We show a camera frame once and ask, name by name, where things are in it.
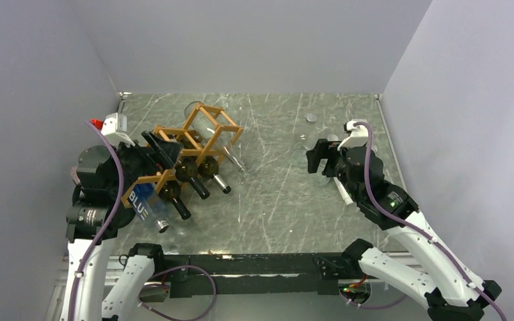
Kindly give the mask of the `dark green wine bottle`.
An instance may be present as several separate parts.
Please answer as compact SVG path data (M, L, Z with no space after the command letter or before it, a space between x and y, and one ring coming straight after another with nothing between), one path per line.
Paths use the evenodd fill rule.
M183 182L189 183L201 199L207 199L210 192L198 178L198 167L195 161L190 158L181 158L175 165L175 177Z

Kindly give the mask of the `green wine bottle gold neck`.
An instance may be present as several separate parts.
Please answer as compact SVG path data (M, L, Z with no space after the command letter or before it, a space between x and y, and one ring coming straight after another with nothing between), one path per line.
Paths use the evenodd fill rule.
M206 156L198 166L198 173L205 179L211 179L222 190L222 193L229 194L232 191L231 186L220 175L219 163L214 157Z

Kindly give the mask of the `blue square glass bottle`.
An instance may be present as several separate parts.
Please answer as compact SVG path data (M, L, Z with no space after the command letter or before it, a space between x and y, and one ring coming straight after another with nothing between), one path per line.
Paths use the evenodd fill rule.
M165 202L155 192L152 183L136 184L129 197L136 216L147 227L154 227L158 233L164 233L169 228L169 209Z

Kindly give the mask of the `clear glass bottle top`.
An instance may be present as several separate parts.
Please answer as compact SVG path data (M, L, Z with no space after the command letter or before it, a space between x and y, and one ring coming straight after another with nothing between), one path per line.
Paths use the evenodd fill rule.
M184 116L188 128L198 133L204 146L220 152L220 159L228 159L238 172L244 173L246 165L234 151L233 145L241 136L243 128L238 126L221 107L208 106L200 101L187 105Z

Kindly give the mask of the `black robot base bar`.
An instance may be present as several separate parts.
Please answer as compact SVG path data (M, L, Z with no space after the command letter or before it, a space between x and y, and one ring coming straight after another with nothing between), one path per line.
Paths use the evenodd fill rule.
M148 284L167 284L171 298L213 293L337 295L363 273L340 253L170 255Z

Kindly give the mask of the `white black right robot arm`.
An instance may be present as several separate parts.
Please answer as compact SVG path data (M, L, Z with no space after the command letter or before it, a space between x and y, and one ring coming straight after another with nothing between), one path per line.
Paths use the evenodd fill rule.
M366 274L387 282L417 301L432 320L480 320L487 306L506 320L495 302L501 294L498 283L476 275L449 250L415 200L386 180L369 142L344 147L340 141L320 139L306 157L310 173L324 162L322 174L341 183L365 217L399 241L422 267L418 271L356 239L342 253L349 277Z

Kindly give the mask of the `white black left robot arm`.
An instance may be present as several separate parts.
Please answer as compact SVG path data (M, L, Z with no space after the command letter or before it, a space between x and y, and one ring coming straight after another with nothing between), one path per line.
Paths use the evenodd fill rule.
M147 281L165 272L162 247L134 245L122 278L104 293L108 261L118 232L139 219L159 233L169 228L168 209L151 183L139 178L173 168L182 145L146 133L141 146L122 132L99 132L101 144L80 154L78 184L66 215L69 270L62 320L123 320Z

